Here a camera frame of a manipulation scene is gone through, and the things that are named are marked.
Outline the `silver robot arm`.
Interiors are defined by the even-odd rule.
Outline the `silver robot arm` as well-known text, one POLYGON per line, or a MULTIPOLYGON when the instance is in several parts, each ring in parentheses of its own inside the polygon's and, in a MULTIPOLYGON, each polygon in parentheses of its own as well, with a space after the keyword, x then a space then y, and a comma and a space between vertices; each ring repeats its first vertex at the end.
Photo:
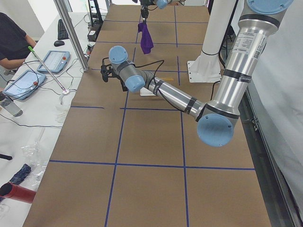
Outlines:
POLYGON ((237 6, 235 0, 215 0, 206 30, 201 54, 187 63, 191 83, 219 83, 209 102, 202 103, 179 90, 154 73, 140 70, 128 60, 122 46, 109 50, 109 64, 101 66, 104 81, 120 80, 124 91, 149 90, 162 97, 174 108, 189 114, 197 121, 197 134, 209 146, 228 144, 240 116, 238 106, 251 82, 252 73, 270 35, 276 33, 291 5, 289 0, 246 0, 239 18, 239 32, 227 58, 224 70, 220 69, 219 55, 222 39, 237 6))
POLYGON ((181 3, 184 2, 183 0, 140 0, 141 5, 141 16, 143 19, 143 22, 147 22, 147 18, 149 16, 149 11, 152 11, 152 9, 149 9, 149 6, 154 5, 154 9, 163 9, 168 5, 171 5, 173 3, 181 3))

